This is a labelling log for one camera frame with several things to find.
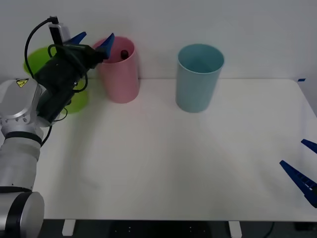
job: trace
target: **black floor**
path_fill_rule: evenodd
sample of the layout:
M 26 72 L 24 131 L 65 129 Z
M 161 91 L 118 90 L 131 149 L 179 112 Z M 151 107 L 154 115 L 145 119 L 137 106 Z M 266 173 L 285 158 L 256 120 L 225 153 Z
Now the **black floor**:
M 45 220 L 40 238 L 61 238 L 64 220 Z M 272 222 L 241 222 L 243 238 L 263 238 Z M 74 238 L 230 238 L 227 222 L 78 220 Z M 276 222 L 269 238 L 317 238 L 316 223 Z

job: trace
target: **black cable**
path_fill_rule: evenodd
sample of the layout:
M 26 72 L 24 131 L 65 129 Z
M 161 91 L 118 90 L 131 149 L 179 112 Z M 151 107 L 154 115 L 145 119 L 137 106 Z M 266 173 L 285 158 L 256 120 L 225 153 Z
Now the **black cable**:
M 80 93 L 80 92 L 84 91 L 87 88 L 87 86 L 88 86 L 88 76 L 87 76 L 86 68 L 82 65 L 82 63 L 77 58 L 77 56 L 72 51 L 70 51 L 68 48 L 66 48 L 65 46 L 60 46 L 60 45 L 56 45 L 56 44 L 50 45 L 49 48 L 48 48 L 48 52 L 49 52 L 49 56 L 50 57 L 52 57 L 52 54 L 51 54 L 52 47 L 64 50 L 65 53 L 69 54 L 73 58 L 73 60 L 76 61 L 76 63 L 78 64 L 79 68 L 82 70 L 82 74 L 84 74 L 84 76 L 85 76 L 85 85 L 84 85 L 83 88 L 81 88 L 79 90 L 73 89 L 73 91 L 75 93 Z
M 58 120 L 54 120 L 54 122 L 57 122 L 57 121 L 61 121 L 61 120 L 64 120 L 67 115 L 68 115 L 68 110 L 66 108 L 64 108 L 66 110 L 66 115 L 62 118 L 62 119 L 58 119 Z
M 263 238 L 268 238 L 269 237 L 269 235 L 273 231 L 274 225 L 275 225 L 275 222 L 272 222 L 271 228 L 269 229 L 269 231 L 266 233 L 266 235 Z
M 51 134 L 51 131 L 52 131 L 52 125 L 50 125 L 49 131 L 48 131 L 48 133 L 47 133 L 45 139 L 42 141 L 41 147 L 42 147 L 42 146 L 45 144 L 45 142 L 48 140 L 48 138 L 49 138 L 49 136 L 50 136 L 50 134 Z
M 29 62 L 28 62 L 28 48 L 29 48 L 29 44 L 30 44 L 30 41 L 31 41 L 31 38 L 32 36 L 34 35 L 34 33 L 40 29 L 42 26 L 44 26 L 46 23 L 49 23 L 52 21 L 52 18 L 48 18 L 46 19 L 45 21 L 41 22 L 39 25 L 37 25 L 30 33 L 28 39 L 26 40 L 26 43 L 25 43 L 25 47 L 24 47 L 24 60 L 25 60 L 25 65 L 26 67 L 28 68 L 29 70 L 29 73 L 31 75 L 32 78 L 34 78 L 34 74 L 30 68 L 30 65 L 29 65 Z

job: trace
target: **white wall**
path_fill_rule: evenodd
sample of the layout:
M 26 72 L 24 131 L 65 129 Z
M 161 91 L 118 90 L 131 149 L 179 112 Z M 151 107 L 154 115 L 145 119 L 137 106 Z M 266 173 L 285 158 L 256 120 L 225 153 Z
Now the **white wall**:
M 57 15 L 84 44 L 111 32 L 136 44 L 143 78 L 175 76 L 186 44 L 218 47 L 225 78 L 313 78 L 317 75 L 316 0 L 2 0 L 0 76 L 22 76 L 29 32 Z M 51 42 L 47 27 L 30 50 Z

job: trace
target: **light blue cup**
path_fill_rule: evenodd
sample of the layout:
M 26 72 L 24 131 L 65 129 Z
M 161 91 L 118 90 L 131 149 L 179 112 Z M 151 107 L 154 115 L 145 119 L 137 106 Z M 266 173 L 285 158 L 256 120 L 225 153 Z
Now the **light blue cup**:
M 209 45 L 189 45 L 179 52 L 176 103 L 182 110 L 199 113 L 209 106 L 223 64 L 223 54 Z

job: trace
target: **pink cup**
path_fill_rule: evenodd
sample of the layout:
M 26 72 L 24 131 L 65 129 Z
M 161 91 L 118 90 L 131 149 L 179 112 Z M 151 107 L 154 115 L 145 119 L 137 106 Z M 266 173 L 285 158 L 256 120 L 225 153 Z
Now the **pink cup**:
M 98 47 L 105 39 L 94 44 Z M 121 58 L 121 51 L 126 50 L 129 57 Z M 132 41 L 126 37 L 116 36 L 111 48 L 110 58 L 97 65 L 97 72 L 106 94 L 116 103 L 128 103 L 139 94 L 139 77 L 137 56 Z

